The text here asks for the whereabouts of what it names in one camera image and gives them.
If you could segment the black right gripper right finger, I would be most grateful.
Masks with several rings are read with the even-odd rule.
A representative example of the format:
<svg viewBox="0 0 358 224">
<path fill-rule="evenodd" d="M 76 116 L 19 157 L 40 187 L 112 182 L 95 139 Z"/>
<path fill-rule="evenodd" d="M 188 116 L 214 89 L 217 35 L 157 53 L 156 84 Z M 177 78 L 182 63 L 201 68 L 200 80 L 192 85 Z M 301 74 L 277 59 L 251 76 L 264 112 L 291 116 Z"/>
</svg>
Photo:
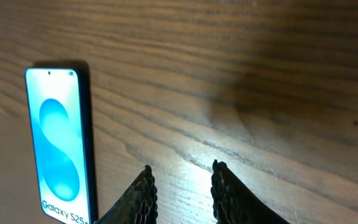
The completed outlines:
<svg viewBox="0 0 358 224">
<path fill-rule="evenodd" d="M 223 161 L 213 162 L 213 215 L 226 224 L 288 224 L 252 193 Z"/>
</svg>

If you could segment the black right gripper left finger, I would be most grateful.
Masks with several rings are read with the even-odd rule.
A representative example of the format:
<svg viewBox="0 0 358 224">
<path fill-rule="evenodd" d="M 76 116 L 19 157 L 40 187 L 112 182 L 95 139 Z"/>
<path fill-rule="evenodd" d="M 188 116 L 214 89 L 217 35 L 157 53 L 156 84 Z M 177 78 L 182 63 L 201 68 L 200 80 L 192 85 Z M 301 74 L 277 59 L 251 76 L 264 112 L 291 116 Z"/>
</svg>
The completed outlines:
<svg viewBox="0 0 358 224">
<path fill-rule="evenodd" d="M 156 224 L 158 217 L 157 188 L 152 168 L 134 179 L 119 200 L 94 224 Z"/>
</svg>

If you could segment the blue Galaxy smartphone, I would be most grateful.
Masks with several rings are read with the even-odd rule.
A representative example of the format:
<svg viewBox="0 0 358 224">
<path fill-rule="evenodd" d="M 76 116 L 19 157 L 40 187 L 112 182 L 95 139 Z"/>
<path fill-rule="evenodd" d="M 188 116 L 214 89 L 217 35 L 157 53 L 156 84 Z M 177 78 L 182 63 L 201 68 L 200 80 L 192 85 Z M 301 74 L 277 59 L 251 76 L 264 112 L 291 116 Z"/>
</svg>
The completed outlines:
<svg viewBox="0 0 358 224">
<path fill-rule="evenodd" d="M 40 206 L 62 223 L 98 218 L 88 72 L 30 67 L 24 73 Z"/>
</svg>

